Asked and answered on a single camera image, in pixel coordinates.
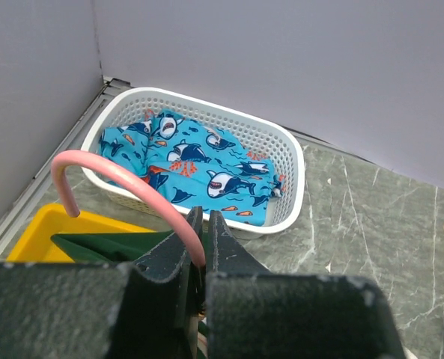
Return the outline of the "pink wire hanger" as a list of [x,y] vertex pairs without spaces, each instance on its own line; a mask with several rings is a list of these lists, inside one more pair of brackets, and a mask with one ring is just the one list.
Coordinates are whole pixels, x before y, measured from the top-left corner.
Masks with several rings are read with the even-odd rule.
[[52,160],[52,182],[58,191],[66,213],[70,217],[76,218],[80,214],[72,188],[65,174],[66,168],[70,166],[79,166],[95,171],[122,185],[123,188],[145,202],[170,224],[173,231],[184,243],[192,263],[197,268],[202,269],[206,266],[203,245],[184,217],[161,194],[135,174],[94,153],[82,150],[66,150],[56,155]]

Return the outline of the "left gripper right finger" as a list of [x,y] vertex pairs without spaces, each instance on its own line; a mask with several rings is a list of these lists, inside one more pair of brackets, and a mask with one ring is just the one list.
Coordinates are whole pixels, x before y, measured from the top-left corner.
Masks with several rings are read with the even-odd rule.
[[239,358],[249,337],[251,279],[270,270],[234,237],[223,215],[213,210],[208,222],[206,307],[209,358]]

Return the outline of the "white green t shirt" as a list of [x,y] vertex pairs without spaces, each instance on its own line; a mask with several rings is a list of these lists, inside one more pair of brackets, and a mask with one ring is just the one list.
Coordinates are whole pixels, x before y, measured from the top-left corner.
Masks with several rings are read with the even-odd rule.
[[172,234],[58,233],[51,241],[75,263],[119,263],[137,260]]

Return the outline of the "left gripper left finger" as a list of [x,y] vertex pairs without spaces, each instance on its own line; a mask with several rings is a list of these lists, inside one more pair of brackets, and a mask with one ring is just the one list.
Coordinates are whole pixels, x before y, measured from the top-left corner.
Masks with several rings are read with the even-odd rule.
[[204,268],[172,233],[135,261],[132,358],[196,358]]

